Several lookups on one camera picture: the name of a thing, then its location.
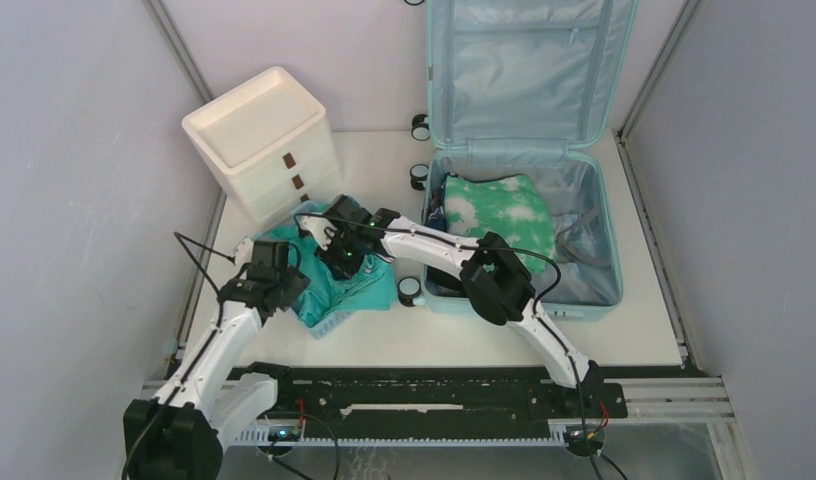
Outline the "teal garment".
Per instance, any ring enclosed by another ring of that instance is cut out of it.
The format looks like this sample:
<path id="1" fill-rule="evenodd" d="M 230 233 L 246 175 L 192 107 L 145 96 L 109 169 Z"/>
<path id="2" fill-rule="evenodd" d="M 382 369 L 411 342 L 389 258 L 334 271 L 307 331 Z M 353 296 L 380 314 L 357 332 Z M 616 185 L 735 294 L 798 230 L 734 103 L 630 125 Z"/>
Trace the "teal garment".
<path id="1" fill-rule="evenodd" d="M 262 232 L 255 238 L 257 240 L 275 240 L 267 236 L 268 232 Z M 291 253 L 294 247 L 291 246 L 289 255 L 290 263 L 300 266 L 299 263 L 291 262 Z M 349 280 L 348 291 L 340 298 L 345 302 L 346 308 L 353 311 L 387 311 L 391 305 L 397 301 L 396 281 L 391 265 L 379 257 L 373 255 L 367 257 L 362 263 L 360 271 Z"/>

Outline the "light blue perforated plastic basket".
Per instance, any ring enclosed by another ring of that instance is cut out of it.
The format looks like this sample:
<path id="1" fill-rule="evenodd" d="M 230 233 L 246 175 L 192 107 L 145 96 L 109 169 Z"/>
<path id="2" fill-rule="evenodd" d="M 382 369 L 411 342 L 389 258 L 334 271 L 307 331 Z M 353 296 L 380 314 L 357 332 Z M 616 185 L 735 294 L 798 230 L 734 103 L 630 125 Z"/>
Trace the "light blue perforated plastic basket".
<path id="1" fill-rule="evenodd" d="M 267 233 L 270 239 L 285 240 L 294 247 L 291 262 L 299 263 L 300 271 L 310 280 L 306 289 L 292 305 L 292 311 L 315 339 L 324 338 L 353 314 L 340 298 L 348 291 L 348 284 L 332 278 L 329 269 L 315 255 L 316 242 L 311 236 L 303 237 L 294 220 L 295 214 L 322 213 L 324 209 L 325 204 L 305 200 L 290 209 Z"/>

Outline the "dark blue patterned clothing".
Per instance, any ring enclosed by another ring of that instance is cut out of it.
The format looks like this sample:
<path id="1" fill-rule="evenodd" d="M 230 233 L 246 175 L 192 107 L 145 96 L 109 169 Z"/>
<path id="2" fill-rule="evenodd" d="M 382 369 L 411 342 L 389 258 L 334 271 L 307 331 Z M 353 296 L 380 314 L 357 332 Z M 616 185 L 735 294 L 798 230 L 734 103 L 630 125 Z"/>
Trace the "dark blue patterned clothing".
<path id="1" fill-rule="evenodd" d="M 439 231 L 447 230 L 444 198 L 445 189 L 443 187 L 440 187 L 432 192 L 424 223 L 425 226 Z"/>

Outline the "white three-drawer storage cabinet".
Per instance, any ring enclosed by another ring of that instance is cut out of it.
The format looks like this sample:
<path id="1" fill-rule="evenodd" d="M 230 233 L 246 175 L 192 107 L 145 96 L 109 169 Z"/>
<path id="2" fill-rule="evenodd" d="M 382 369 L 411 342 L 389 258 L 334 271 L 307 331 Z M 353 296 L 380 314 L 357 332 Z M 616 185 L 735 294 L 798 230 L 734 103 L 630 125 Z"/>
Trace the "white three-drawer storage cabinet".
<path id="1" fill-rule="evenodd" d="M 325 107 L 271 67 L 186 115 L 182 127 L 224 193 L 254 223 L 272 224 L 343 185 Z"/>

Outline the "green white patterned cloth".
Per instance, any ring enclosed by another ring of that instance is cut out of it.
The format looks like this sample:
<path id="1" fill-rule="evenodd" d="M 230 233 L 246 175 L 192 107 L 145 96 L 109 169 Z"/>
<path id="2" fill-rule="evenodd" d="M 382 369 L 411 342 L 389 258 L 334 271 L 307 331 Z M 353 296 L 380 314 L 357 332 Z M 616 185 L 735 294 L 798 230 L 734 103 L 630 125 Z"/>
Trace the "green white patterned cloth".
<path id="1" fill-rule="evenodd" d="M 443 212 L 449 234 L 481 238 L 493 232 L 509 246 L 531 251 L 532 255 L 518 253 L 517 257 L 534 274 L 548 267 L 538 255 L 556 258 L 553 217 L 527 175 L 489 181 L 449 175 L 444 182 Z"/>

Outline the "light blue hard-shell suitcase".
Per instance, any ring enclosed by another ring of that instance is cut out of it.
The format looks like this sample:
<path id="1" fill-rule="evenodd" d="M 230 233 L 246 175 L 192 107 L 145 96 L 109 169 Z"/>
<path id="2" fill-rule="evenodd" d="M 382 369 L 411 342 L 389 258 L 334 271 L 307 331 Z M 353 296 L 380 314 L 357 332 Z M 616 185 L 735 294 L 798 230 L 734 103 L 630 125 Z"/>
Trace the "light blue hard-shell suitcase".
<path id="1" fill-rule="evenodd" d="M 601 165 L 587 154 L 604 134 L 627 50 L 634 1 L 431 1 L 428 109 L 412 133 L 435 145 L 424 194 L 449 175 L 470 181 L 527 175 L 555 229 L 554 260 L 532 281 L 558 319 L 597 321 L 623 297 Z"/>

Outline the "black garment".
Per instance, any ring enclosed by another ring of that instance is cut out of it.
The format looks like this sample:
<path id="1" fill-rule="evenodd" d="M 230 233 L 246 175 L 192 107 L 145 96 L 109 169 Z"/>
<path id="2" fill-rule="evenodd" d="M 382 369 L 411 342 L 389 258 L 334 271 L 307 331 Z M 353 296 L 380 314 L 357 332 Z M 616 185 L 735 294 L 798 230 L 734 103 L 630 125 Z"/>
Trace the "black garment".
<path id="1" fill-rule="evenodd" d="M 449 272 L 426 266 L 426 285 L 429 291 L 444 298 L 467 298 L 460 272 Z"/>

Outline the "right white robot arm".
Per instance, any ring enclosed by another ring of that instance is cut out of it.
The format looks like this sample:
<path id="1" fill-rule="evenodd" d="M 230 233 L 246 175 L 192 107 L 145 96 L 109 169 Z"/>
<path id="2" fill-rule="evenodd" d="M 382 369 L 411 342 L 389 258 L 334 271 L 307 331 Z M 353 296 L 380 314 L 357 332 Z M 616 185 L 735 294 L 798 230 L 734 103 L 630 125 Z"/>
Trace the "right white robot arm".
<path id="1" fill-rule="evenodd" d="M 498 234 L 481 238 L 448 234 L 386 208 L 371 213 L 340 195 L 323 213 L 298 214 L 300 230 L 315 240 L 318 257 L 338 278 L 355 275 L 363 259 L 407 259 L 457 280 L 473 311 L 485 321 L 517 332 L 536 352 L 562 402 L 576 416 L 589 415 L 602 400 L 605 375 L 579 351 L 544 309 L 521 262 L 520 250 Z"/>

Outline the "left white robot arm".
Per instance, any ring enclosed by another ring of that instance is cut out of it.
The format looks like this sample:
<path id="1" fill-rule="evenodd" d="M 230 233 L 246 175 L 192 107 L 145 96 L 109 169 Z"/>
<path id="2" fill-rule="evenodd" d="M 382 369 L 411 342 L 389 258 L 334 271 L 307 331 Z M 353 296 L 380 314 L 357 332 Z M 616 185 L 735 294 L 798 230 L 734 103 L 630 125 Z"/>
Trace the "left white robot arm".
<path id="1" fill-rule="evenodd" d="M 232 440 L 260 413 L 295 407 L 295 388 L 255 369 L 230 390 L 223 384 L 243 349 L 309 284 L 301 253 L 287 241 L 258 240 L 223 286 L 213 284 L 217 315 L 175 373 L 123 415 L 124 479 L 214 479 Z"/>

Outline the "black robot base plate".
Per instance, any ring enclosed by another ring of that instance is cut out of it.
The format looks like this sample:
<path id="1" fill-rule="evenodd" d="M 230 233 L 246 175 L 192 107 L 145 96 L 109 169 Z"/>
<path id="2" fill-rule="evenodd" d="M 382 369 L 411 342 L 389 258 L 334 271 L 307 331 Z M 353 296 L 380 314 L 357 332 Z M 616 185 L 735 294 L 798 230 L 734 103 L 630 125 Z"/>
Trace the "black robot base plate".
<path id="1" fill-rule="evenodd" d="M 593 393 L 555 385 L 542 367 L 304 368 L 254 362 L 231 379 L 264 373 L 278 382 L 280 412 L 310 415 L 314 435 L 378 443 L 386 440 L 538 440 L 552 421 L 625 419 L 617 383 Z"/>

